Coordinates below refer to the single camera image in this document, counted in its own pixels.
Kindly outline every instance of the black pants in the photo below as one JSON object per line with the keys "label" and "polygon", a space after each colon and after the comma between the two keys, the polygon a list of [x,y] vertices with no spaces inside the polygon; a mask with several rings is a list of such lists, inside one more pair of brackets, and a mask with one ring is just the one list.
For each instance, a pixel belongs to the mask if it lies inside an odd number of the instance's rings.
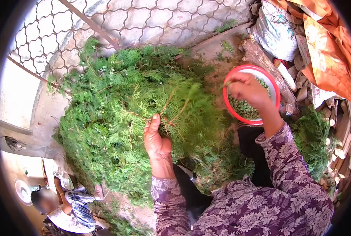
{"label": "black pants", "polygon": [[[252,158],[256,166],[251,178],[253,184],[255,186],[273,187],[263,148],[255,143],[255,139],[263,131],[262,127],[241,127],[239,129],[240,150],[243,155]],[[202,194],[180,167],[173,164],[173,169],[181,193],[186,200],[187,214],[191,224],[194,224],[203,211],[211,205],[213,197]]]}

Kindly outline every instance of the pile of branches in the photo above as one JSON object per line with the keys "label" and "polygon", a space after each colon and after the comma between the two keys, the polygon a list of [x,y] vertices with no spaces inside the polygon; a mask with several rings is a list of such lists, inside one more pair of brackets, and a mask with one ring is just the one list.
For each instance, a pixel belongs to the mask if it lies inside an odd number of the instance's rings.
{"label": "pile of branches", "polygon": [[223,111],[203,88],[206,70],[174,61],[182,49],[145,46],[98,58],[98,48],[98,40],[86,41],[80,59],[87,69],[66,74],[58,91],[72,99],[54,138],[79,178],[105,181],[133,205],[152,205],[143,130],[156,113],[161,135],[172,139],[173,160],[192,166],[203,192],[250,174],[253,163],[235,150]]}
{"label": "pile of branches", "polygon": [[337,144],[337,139],[329,137],[330,144],[326,144],[329,136],[330,125],[324,120],[321,112],[317,112],[312,106],[305,107],[303,116],[291,125],[294,141],[308,165],[308,172],[318,182],[327,168]]}

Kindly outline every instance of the green foliage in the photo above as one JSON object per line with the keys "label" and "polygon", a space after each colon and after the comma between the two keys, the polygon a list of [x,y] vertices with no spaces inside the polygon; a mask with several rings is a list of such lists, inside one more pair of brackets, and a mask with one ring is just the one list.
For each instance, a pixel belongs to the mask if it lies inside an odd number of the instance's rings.
{"label": "green foliage", "polygon": [[233,53],[233,47],[232,47],[232,45],[228,42],[228,41],[223,41],[221,44],[220,44],[220,46],[223,48],[219,53],[217,53],[217,60],[218,61],[220,61],[220,62],[224,62],[224,61],[226,61],[227,63],[229,63],[230,62],[230,60],[232,59],[232,58],[230,58],[230,57],[224,57],[223,56],[223,53],[224,52],[229,52],[229,53]]}
{"label": "green foliage", "polygon": [[222,52],[233,52],[233,47],[228,41],[224,40],[220,45],[223,47]]}
{"label": "green foliage", "polygon": [[114,209],[107,210],[101,202],[94,202],[102,213],[102,217],[110,223],[110,232],[116,236],[142,236],[142,235],[153,235],[153,231],[142,225],[136,224],[134,227],[131,226],[130,222],[126,219],[122,219],[117,215],[119,206],[114,206]]}
{"label": "green foliage", "polygon": [[98,41],[89,39],[80,54],[87,69],[66,74],[60,87],[70,90],[72,101],[54,138],[79,177],[104,180],[133,205],[152,205],[143,130],[156,113],[161,114],[160,133],[172,138],[173,160],[193,160],[201,179],[219,177],[203,183],[203,189],[216,188],[241,171],[233,170],[237,164],[227,158],[225,116],[203,88],[211,66],[196,61],[183,69],[173,59],[182,50],[172,47],[122,50],[109,58],[96,58],[97,50]]}
{"label": "green foliage", "polygon": [[329,124],[321,117],[321,113],[310,106],[305,108],[303,116],[291,125],[294,141],[308,171],[314,180],[319,181],[336,146],[334,138],[329,146],[325,144],[329,135]]}
{"label": "green foliage", "polygon": [[235,26],[237,24],[237,20],[228,20],[226,22],[224,22],[224,24],[222,26],[216,26],[215,28],[215,32],[217,33],[222,33],[224,31],[227,31],[231,28],[233,28],[233,26]]}

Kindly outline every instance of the sleeve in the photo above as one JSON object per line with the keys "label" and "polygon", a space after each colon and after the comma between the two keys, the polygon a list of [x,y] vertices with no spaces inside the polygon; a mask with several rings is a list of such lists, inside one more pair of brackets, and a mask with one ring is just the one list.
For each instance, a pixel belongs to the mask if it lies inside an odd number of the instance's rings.
{"label": "sleeve", "polygon": [[151,194],[157,214],[156,236],[184,235],[191,229],[186,212],[186,200],[181,195],[177,179],[152,177]]}
{"label": "sleeve", "polygon": [[263,147],[274,187],[291,195],[291,211],[306,217],[312,235],[323,234],[333,214],[333,203],[308,173],[289,126],[283,125],[268,139],[264,133],[259,135],[256,143]]}

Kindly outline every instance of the purple floral shirt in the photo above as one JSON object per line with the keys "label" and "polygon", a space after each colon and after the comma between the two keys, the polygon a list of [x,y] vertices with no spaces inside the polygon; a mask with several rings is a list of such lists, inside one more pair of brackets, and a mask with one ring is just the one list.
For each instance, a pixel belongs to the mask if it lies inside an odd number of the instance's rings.
{"label": "purple floral shirt", "polygon": [[191,229],[186,201],[176,179],[152,177],[156,235],[322,235],[333,204],[307,172],[288,125],[256,143],[265,151],[275,188],[256,187],[250,178],[214,192],[214,200]]}

